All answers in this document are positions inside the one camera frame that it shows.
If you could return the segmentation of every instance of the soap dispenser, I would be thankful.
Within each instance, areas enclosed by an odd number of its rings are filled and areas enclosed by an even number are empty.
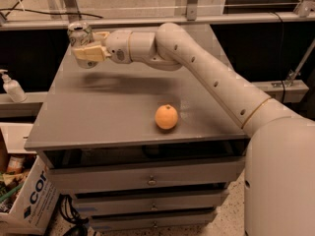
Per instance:
[[[21,88],[20,84],[17,81],[12,80],[8,75],[6,75],[6,72],[8,71],[0,69],[0,74],[2,74],[2,80],[4,83],[3,89],[5,90],[5,92],[10,95],[14,102],[22,102],[26,100],[27,95]]]

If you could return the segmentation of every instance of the orange ball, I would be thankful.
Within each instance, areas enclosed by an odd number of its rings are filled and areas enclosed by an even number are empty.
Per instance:
[[[162,105],[157,109],[156,112],[156,123],[157,125],[164,129],[169,130],[173,128],[178,121],[178,114],[174,107],[171,105]]]

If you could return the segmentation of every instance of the drawer knob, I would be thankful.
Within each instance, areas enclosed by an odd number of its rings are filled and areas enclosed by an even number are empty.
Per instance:
[[[158,211],[156,204],[152,204],[151,211]]]
[[[148,185],[150,186],[154,186],[157,184],[157,180],[155,180],[155,177],[154,176],[151,176],[150,177],[150,180],[148,181]]]

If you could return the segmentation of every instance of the beige floor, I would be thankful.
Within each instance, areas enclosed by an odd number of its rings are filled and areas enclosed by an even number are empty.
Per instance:
[[[0,0],[0,8],[12,7],[17,0]],[[140,17],[172,17],[185,12],[181,7],[186,0],[79,0],[80,6],[85,12],[102,15],[106,18],[140,18]],[[59,0],[54,3],[62,9]],[[210,0],[199,0],[200,5],[204,5],[203,14],[219,14],[220,6],[213,6]],[[34,10],[48,10],[47,0],[24,0],[23,6]],[[8,20],[53,20],[50,16],[28,13],[12,12]],[[244,174],[229,186],[230,195],[225,200],[223,206],[218,208],[218,215],[213,223],[207,226],[185,226],[185,227],[166,227],[156,229],[134,230],[110,232],[103,235],[108,236],[241,236],[244,226]],[[59,214],[52,217],[48,227],[48,235],[61,236],[72,225],[67,223]],[[89,236],[94,232],[89,229]]]

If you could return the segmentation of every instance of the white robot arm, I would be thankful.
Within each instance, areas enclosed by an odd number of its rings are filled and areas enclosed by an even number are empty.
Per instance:
[[[73,51],[77,58],[89,59],[89,48]],[[176,24],[164,24],[157,32],[115,31],[102,41],[102,50],[93,61],[107,56],[116,63],[143,62],[168,71],[185,66],[251,138],[245,235],[314,235],[315,122],[228,69]]]

